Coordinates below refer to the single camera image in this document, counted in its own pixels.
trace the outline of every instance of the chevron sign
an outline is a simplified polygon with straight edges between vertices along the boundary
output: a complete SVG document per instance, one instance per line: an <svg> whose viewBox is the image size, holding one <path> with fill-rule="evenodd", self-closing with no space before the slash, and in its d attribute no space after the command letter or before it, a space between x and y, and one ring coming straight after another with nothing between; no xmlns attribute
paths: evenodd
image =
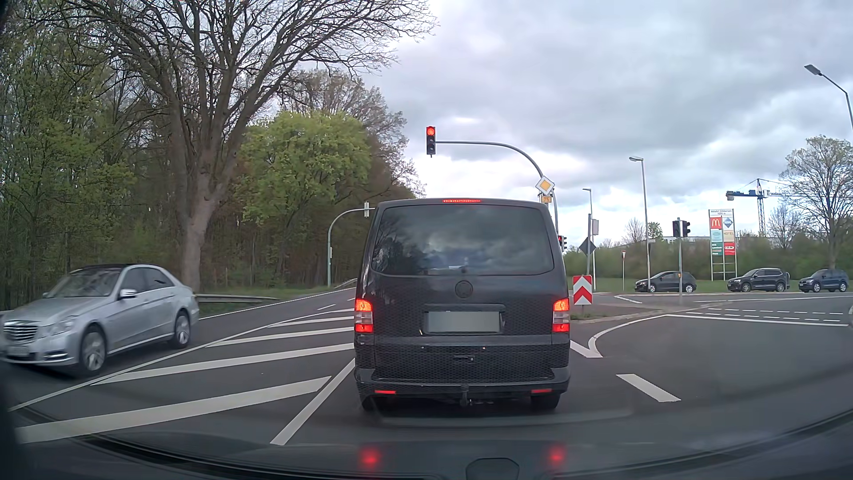
<svg viewBox="0 0 853 480"><path fill-rule="evenodd" d="M592 275L575 275L572 279L572 304L592 305Z"/></svg>

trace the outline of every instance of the traffic light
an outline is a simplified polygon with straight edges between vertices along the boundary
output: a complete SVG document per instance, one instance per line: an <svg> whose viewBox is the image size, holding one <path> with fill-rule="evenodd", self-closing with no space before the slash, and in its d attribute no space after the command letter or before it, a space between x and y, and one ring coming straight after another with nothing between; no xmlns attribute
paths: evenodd
<svg viewBox="0 0 853 480"><path fill-rule="evenodd" d="M435 155L435 127L426 128L426 154Z"/></svg>

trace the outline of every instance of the billboard sign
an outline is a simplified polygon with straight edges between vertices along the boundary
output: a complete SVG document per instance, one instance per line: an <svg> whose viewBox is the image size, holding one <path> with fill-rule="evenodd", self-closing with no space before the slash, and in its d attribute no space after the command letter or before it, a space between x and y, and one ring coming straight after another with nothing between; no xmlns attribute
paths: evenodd
<svg viewBox="0 0 853 480"><path fill-rule="evenodd" d="M734 241L734 209L708 210L711 219L711 255L737 255Z"/></svg>

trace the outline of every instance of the dark suv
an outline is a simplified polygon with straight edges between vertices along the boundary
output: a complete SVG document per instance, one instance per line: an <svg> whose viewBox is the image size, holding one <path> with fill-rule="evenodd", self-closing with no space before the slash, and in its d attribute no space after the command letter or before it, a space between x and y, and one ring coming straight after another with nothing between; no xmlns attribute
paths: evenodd
<svg viewBox="0 0 853 480"><path fill-rule="evenodd" d="M568 297L546 205L380 203L355 300L363 408L402 396L556 408L570 375Z"/></svg>
<svg viewBox="0 0 853 480"><path fill-rule="evenodd" d="M684 279L681 281L681 286L687 293L696 291L696 277L690 272L684 273ZM668 271L655 274L650 278L652 285L646 286L646 279L637 280L634 283L634 291L644 291L655 293L659 291L678 291L678 271Z"/></svg>
<svg viewBox="0 0 853 480"><path fill-rule="evenodd" d="M847 272L838 268L824 268L812 273L810 277L800 279L798 287L803 293L811 291L816 293L821 290L847 291L848 285L850 285L850 279L847 277Z"/></svg>
<svg viewBox="0 0 853 480"><path fill-rule="evenodd" d="M728 281L729 291L785 291L791 288L791 276L778 268L753 268Z"/></svg>

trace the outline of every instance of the asphalt road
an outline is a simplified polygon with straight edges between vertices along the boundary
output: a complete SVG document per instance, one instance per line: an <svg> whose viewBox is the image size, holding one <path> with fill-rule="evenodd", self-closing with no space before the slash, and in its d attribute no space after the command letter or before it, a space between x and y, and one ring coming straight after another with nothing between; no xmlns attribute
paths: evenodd
<svg viewBox="0 0 853 480"><path fill-rule="evenodd" d="M684 296L681 305L677 295L597 295L631 312L665 311L574 324L572 382L553 413L520 402L401 401L368 414L351 376L353 292L203 319L190 348L129 352L89 382L6 366L18 436L40 445L145 438L199 456L549 441L585 452L563 465L580 471L779 438L853 409L853 328L843 315L853 294L751 293ZM186 435L197 441L170 440Z"/></svg>

